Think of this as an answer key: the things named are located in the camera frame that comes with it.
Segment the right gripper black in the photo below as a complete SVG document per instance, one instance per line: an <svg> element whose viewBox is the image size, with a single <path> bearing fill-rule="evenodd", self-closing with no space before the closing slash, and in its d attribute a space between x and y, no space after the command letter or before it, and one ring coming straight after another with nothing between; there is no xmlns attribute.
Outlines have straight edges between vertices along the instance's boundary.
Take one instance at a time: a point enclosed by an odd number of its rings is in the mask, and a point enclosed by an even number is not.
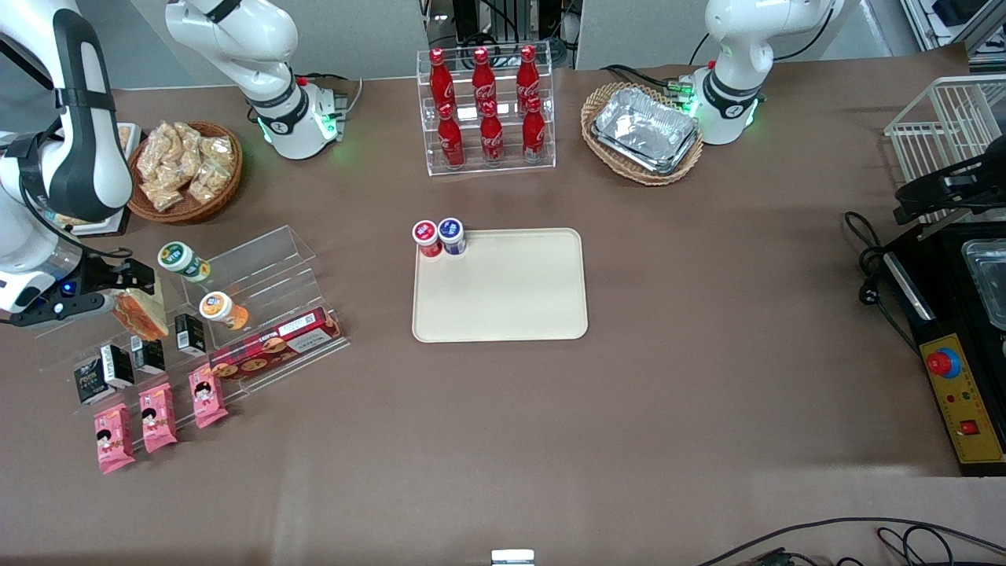
<svg viewBox="0 0 1006 566"><path fill-rule="evenodd" d="M83 255L79 264L79 295L115 289L114 298L145 296L155 282L154 269L137 259L108 263L101 255Z"/></svg>

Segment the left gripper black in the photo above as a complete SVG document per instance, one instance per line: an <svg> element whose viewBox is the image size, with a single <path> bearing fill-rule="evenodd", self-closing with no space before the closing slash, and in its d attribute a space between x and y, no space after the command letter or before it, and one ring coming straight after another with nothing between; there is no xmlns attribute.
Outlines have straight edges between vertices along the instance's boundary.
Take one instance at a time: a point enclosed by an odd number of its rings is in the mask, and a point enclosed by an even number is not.
<svg viewBox="0 0 1006 566"><path fill-rule="evenodd" d="M935 182L909 182L896 190L894 219L908 225L945 207L1003 207L1005 157L986 153L940 169Z"/></svg>

